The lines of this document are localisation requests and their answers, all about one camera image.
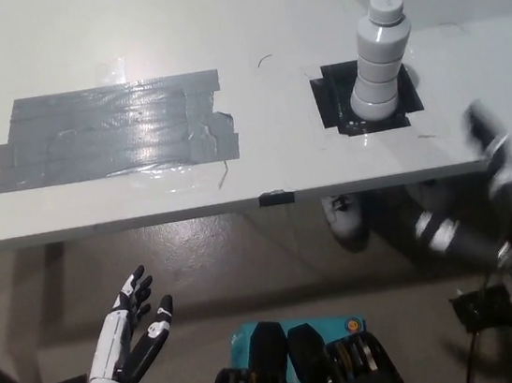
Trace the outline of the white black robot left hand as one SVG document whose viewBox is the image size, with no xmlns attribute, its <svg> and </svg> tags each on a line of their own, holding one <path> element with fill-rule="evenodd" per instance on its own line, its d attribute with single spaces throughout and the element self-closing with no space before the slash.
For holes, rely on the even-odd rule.
<svg viewBox="0 0 512 383">
<path fill-rule="evenodd" d="M 133 345 L 133 333 L 151 306 L 153 278 L 139 265 L 125 280 L 105 317 L 96 343 L 88 383 L 139 383 L 168 339 L 173 298 L 165 295 L 154 321 Z"/>
</svg>

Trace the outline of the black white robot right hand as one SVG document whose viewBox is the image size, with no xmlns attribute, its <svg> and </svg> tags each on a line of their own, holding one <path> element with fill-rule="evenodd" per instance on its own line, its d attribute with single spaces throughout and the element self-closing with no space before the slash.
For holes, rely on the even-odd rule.
<svg viewBox="0 0 512 383">
<path fill-rule="evenodd" d="M 490 196 L 493 197 L 507 184 L 512 184 L 512 149 L 509 135 L 478 102 L 469 105 L 464 120 L 471 141 L 485 159 L 486 170 L 490 176 Z"/>
</svg>

